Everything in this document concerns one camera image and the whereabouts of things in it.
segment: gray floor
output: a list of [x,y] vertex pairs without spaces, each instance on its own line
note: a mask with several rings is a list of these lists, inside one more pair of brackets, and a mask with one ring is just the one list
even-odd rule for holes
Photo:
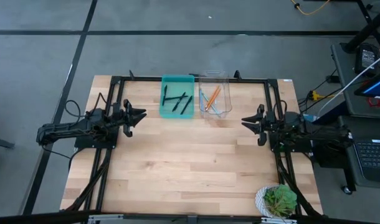
[[[0,1],[0,29],[82,30],[90,0]],[[301,2],[312,11],[321,2]],[[373,8],[372,16],[379,6]],[[99,0],[90,30],[359,30],[366,25],[357,5],[332,2],[314,16],[294,10],[290,0],[136,1]],[[79,36],[0,35],[0,216],[19,212],[40,147],[37,128],[50,122]],[[240,70],[243,77],[291,78],[303,98],[335,65],[330,45],[348,37],[128,35],[88,36],[69,99],[83,110],[94,75],[160,76],[203,70]],[[325,85],[321,94],[338,85]],[[316,113],[318,107],[312,108]],[[72,121],[66,114],[62,122]],[[54,150],[72,154],[74,142]],[[50,157],[35,213],[55,212],[68,161]],[[343,194],[340,170],[315,167],[324,213],[330,217],[380,223],[380,189],[358,187]]]

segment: teal container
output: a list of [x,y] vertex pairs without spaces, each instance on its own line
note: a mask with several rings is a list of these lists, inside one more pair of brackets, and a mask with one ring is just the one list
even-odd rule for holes
[[[166,100],[163,106],[164,100],[164,88],[167,87],[166,97],[181,96],[186,92],[186,96],[183,98],[175,111],[172,109],[175,107],[178,100]],[[192,96],[191,102],[188,104],[186,110],[181,114],[184,106]],[[159,115],[162,118],[192,118],[194,116],[194,76],[192,75],[163,75],[161,82],[161,97],[159,100]]]

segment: monitor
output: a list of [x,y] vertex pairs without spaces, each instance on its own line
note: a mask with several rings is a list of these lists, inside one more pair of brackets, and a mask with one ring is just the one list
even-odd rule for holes
[[376,75],[366,84],[358,88],[354,94],[358,96],[380,98],[380,74]]

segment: keyboard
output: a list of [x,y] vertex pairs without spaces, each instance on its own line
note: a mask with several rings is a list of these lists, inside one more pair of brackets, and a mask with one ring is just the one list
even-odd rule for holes
[[361,168],[380,169],[380,143],[372,141],[355,141],[356,152]]

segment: butcher block tabletop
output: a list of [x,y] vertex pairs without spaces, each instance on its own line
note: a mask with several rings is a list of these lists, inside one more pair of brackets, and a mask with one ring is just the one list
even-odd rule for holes
[[[108,95],[110,80],[108,75],[94,77],[87,110],[93,108],[99,92]],[[278,80],[278,86],[288,110],[298,111],[292,81]],[[159,116],[161,82],[125,82],[122,98],[134,108],[146,109],[147,116],[132,128],[132,138],[120,130],[103,212],[261,216],[255,194],[278,184],[275,159],[268,141],[258,146],[258,136],[241,125],[241,118],[254,115],[259,104],[266,105],[264,86],[230,83],[233,108],[224,119],[200,117],[197,83],[195,88],[193,119],[163,119]],[[61,209],[71,205],[88,184],[94,156],[95,149],[84,149],[74,157]],[[292,159],[299,189],[321,212],[310,161],[301,153],[292,153]]]

